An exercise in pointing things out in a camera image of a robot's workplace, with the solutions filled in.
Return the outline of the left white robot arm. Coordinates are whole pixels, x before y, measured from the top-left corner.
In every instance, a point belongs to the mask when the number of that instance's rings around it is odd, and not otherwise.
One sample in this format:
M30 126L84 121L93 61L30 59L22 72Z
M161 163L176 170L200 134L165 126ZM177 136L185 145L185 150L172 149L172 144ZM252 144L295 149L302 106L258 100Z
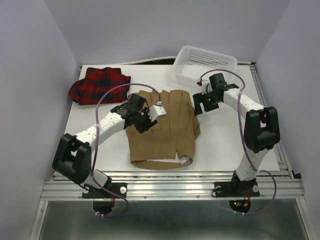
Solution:
M52 168L73 183L93 188L100 197L106 197L112 191L112 180L95 168L98 147L130 126L142 134L165 115L161 101L149 106L145 98L134 93L128 102L112 108L91 127L75 135L64 134L59 140Z

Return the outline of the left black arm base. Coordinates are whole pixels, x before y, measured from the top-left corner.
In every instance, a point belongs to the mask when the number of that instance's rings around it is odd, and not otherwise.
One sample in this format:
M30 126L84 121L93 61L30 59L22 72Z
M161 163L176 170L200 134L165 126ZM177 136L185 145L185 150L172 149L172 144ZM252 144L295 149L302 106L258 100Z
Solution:
M112 194L87 184L84 186L79 185L79 187L82 188L83 199L93 200L92 208L96 216L107 218L120 215L121 210L118 210L116 206L116 199L125 199L127 197L127 183L107 183L105 187L108 187L108 190L112 192Z

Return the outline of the red black plaid skirt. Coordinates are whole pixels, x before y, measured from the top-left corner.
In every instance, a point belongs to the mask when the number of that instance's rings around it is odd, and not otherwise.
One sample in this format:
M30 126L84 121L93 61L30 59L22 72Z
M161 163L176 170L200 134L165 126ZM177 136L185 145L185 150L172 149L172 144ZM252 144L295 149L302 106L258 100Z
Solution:
M128 99L130 82L131 77L122 74L120 68L89 67L85 77L71 86L68 96L79 105L96 105L106 92L121 86L109 93L101 102L102 104L121 103Z

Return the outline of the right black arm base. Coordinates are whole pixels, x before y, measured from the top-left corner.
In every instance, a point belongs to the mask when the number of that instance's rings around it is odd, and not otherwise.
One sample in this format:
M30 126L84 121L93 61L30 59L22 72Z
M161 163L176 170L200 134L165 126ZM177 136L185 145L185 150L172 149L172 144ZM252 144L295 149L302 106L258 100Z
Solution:
M236 213L247 214L252 206L251 198L260 196L256 181L238 186L231 181L220 181L213 184L211 196L214 198L229 198L229 206Z

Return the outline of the tan brown skirt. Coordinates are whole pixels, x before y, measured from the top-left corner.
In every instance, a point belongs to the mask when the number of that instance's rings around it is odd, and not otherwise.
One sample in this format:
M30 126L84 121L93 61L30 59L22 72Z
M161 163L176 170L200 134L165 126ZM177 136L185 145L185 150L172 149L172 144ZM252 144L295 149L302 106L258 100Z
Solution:
M163 90L160 95L141 90L138 95L154 105L162 101L166 115L144 133L128 127L130 162L147 170L171 170L189 166L196 152L196 139L201 133L194 115L190 94L185 90Z

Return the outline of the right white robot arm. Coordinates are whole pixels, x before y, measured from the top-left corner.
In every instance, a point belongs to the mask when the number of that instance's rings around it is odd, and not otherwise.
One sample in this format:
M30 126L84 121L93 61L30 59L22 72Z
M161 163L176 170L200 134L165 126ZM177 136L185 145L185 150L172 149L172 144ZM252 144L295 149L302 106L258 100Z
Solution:
M208 80L199 77L197 85L201 92L192 96L196 116L218 109L220 103L237 112L244 155L231 180L216 182L212 192L218 198L241 197L246 193L258 196L256 177L261 172L260 165L268 151L281 139L278 111L246 96L244 87L227 83L223 73L223 69L217 69Z

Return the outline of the white plastic basket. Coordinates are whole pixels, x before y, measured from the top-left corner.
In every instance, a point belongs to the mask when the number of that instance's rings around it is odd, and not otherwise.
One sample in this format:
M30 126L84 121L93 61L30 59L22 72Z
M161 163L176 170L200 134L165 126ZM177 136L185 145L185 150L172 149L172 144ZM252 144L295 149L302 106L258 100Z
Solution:
M199 77L213 69L236 71L238 60L211 50L183 46L172 65L172 73L179 83L195 86Z

